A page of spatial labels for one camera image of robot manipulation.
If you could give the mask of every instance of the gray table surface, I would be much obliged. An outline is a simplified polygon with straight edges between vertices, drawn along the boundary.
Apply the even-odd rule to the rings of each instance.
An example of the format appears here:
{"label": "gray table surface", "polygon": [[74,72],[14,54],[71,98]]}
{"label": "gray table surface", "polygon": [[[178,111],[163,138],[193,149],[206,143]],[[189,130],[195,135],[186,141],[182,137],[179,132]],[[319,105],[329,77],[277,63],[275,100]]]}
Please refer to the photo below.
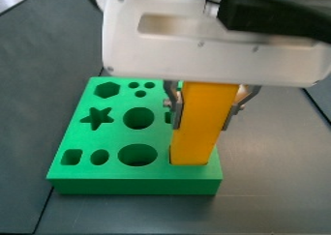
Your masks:
{"label": "gray table surface", "polygon": [[66,196],[38,233],[331,233],[331,129],[303,90],[265,87],[234,117],[217,196]]}
{"label": "gray table surface", "polygon": [[0,233],[31,233],[48,168],[102,62],[103,14],[88,0],[27,0],[0,16]]}
{"label": "gray table surface", "polygon": [[331,74],[325,80],[318,82],[317,85],[307,88],[307,92],[331,122]]}

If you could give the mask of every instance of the robot end effector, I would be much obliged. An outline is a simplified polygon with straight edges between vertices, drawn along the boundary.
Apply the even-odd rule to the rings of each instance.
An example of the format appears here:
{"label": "robot end effector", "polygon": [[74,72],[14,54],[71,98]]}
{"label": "robot end effector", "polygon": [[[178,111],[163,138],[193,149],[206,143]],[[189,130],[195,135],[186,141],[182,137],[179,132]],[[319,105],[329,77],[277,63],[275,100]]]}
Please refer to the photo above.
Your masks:
{"label": "robot end effector", "polygon": [[[99,4],[103,64],[112,75],[243,84],[246,95],[234,103],[225,129],[262,85],[310,86],[331,71],[329,0],[99,0]],[[175,84],[164,82],[174,128],[183,108]]]}

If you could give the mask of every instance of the yellow block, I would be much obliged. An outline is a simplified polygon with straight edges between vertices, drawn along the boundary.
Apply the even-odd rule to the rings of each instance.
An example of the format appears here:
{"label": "yellow block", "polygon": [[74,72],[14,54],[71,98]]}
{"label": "yellow block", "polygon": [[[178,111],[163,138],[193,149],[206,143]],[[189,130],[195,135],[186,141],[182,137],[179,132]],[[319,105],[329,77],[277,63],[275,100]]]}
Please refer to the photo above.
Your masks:
{"label": "yellow block", "polygon": [[238,92],[238,85],[186,82],[181,128],[174,131],[171,164],[201,165],[210,161]]}

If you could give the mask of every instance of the circular hole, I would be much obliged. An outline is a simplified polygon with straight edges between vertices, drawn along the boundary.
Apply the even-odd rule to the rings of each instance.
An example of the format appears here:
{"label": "circular hole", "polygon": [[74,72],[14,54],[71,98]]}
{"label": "circular hole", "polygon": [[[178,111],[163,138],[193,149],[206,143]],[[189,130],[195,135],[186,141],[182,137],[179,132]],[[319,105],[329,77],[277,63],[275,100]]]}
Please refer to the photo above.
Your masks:
{"label": "circular hole", "polygon": [[123,121],[134,130],[146,129],[154,122],[154,113],[146,107],[135,107],[124,114]]}
{"label": "circular hole", "polygon": [[156,160],[156,157],[156,150],[144,144],[128,145],[119,151],[119,160],[130,166],[146,166]]}
{"label": "circular hole", "polygon": [[130,83],[130,88],[135,89],[140,86],[140,84],[138,82],[131,82]]}
{"label": "circular hole", "polygon": [[107,150],[98,150],[91,155],[91,163],[94,165],[103,165],[108,161],[108,151]]}
{"label": "circular hole", "polygon": [[155,84],[154,84],[152,82],[148,82],[148,83],[144,85],[144,87],[146,87],[147,89],[151,89],[151,88],[155,87]]}
{"label": "circular hole", "polygon": [[146,96],[146,91],[138,91],[136,92],[136,97],[143,98]]}

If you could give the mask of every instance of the star-shaped hole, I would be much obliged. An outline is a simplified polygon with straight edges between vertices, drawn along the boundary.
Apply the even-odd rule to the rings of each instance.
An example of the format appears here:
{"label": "star-shaped hole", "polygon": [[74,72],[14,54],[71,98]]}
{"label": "star-shaped hole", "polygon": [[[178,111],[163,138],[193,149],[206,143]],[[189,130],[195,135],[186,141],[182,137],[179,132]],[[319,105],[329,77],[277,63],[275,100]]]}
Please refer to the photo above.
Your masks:
{"label": "star-shaped hole", "polygon": [[98,110],[96,108],[90,109],[90,116],[84,117],[80,122],[91,123],[91,129],[95,131],[102,123],[112,123],[114,119],[108,116],[108,112],[111,111],[111,107]]}

